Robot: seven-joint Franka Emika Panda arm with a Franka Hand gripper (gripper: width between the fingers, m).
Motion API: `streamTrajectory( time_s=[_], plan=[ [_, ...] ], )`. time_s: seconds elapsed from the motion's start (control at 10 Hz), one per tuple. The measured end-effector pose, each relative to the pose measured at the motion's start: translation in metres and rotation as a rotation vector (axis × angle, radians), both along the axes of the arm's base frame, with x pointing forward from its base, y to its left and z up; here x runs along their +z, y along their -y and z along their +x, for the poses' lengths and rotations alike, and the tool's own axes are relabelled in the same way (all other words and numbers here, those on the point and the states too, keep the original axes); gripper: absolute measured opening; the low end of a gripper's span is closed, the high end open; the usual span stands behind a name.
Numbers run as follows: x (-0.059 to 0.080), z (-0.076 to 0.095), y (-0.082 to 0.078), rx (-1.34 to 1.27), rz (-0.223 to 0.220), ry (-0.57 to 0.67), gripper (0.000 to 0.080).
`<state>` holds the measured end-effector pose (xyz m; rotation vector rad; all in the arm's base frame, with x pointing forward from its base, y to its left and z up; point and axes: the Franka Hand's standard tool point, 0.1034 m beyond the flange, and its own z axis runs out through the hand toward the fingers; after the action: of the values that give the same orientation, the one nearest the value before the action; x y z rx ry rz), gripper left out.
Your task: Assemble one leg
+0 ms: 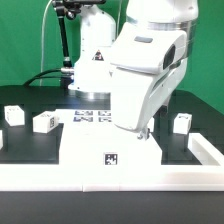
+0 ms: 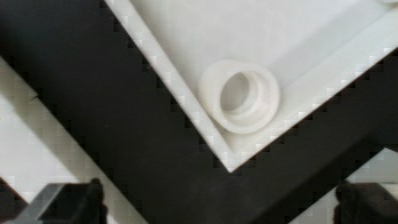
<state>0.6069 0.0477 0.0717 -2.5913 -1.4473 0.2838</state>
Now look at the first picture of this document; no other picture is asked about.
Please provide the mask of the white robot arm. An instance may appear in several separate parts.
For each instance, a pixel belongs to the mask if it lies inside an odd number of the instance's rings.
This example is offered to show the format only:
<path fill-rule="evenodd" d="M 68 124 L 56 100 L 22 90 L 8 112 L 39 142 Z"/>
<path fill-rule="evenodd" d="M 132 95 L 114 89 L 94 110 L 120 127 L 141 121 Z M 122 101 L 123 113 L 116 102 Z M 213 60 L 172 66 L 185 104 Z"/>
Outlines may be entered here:
<path fill-rule="evenodd" d="M 128 0 L 119 33 L 95 4 L 81 7 L 81 51 L 69 90 L 110 100 L 116 129 L 148 136 L 148 122 L 186 73 L 198 0 Z"/>

